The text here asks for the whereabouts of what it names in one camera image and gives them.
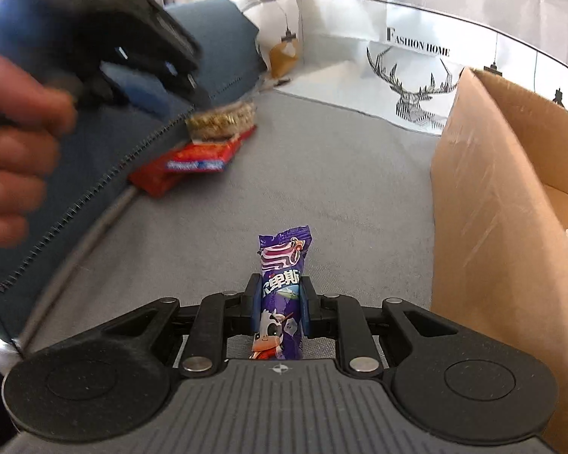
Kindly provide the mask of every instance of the hand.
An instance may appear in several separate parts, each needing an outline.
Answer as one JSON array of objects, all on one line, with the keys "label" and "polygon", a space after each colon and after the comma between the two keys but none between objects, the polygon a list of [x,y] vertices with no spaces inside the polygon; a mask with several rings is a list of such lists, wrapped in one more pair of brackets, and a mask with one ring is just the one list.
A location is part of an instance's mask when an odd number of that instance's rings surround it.
[{"label": "hand", "polygon": [[0,247],[27,235],[23,216],[44,199],[45,182],[59,160],[58,138],[73,130],[76,110],[66,93],[43,87],[0,57]]}]

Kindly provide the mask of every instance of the metal screw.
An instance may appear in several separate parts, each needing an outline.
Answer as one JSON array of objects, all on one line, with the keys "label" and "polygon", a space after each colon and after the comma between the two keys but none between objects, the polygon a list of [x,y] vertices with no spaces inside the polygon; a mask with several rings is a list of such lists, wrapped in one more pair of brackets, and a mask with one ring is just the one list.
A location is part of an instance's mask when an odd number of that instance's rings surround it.
[{"label": "metal screw", "polygon": [[350,360],[350,367],[356,372],[374,372],[379,368],[379,362],[369,356],[356,356]]},{"label": "metal screw", "polygon": [[205,356],[190,356],[182,365],[188,372],[206,372],[212,367],[212,360]]}]

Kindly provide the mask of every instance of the gray fabric surface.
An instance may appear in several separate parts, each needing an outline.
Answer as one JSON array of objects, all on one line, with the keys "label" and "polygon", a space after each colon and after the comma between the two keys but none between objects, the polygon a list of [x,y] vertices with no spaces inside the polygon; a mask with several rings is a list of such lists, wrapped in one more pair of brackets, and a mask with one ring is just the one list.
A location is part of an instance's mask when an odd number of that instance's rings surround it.
[{"label": "gray fabric surface", "polygon": [[[267,92],[258,130],[223,174],[189,177],[162,200],[139,197],[80,265],[47,316],[38,349],[164,296],[182,305],[243,290],[260,233],[309,224],[305,273],[318,293],[362,305],[431,297],[429,164],[437,138]],[[248,353],[230,339],[230,356]],[[305,356],[328,356],[324,340]]]}]

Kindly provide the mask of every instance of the purple candy wrapper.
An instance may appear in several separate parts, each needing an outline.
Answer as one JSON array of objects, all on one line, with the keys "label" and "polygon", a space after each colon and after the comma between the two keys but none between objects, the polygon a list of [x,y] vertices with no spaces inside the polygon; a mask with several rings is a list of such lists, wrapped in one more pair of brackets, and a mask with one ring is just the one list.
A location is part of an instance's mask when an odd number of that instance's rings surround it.
[{"label": "purple candy wrapper", "polygon": [[299,282],[311,244],[309,227],[278,235],[260,235],[262,301],[259,332],[250,358],[301,358],[301,302]]}]

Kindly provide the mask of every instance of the gray sofa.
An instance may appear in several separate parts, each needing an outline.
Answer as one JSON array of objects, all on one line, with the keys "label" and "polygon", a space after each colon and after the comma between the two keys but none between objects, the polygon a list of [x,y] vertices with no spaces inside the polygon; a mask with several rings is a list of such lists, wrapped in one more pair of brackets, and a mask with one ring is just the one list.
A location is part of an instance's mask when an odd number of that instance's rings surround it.
[{"label": "gray sofa", "polygon": [[[17,9],[10,11],[16,14]],[[202,45],[197,79],[215,105],[252,89],[265,65],[256,52],[256,27],[233,3],[205,0],[168,11]],[[38,62],[29,42],[23,46],[10,36],[0,36],[0,54],[32,74],[45,65]],[[4,340],[20,336],[55,271],[126,189],[127,175],[187,139],[182,115],[189,104],[168,94],[152,77],[115,66],[105,66],[105,71],[124,90],[149,92],[162,105],[162,117],[132,106],[80,111],[76,131],[62,142],[61,163],[48,180],[46,203],[30,216],[29,237],[15,249],[0,249],[0,338]]]}]

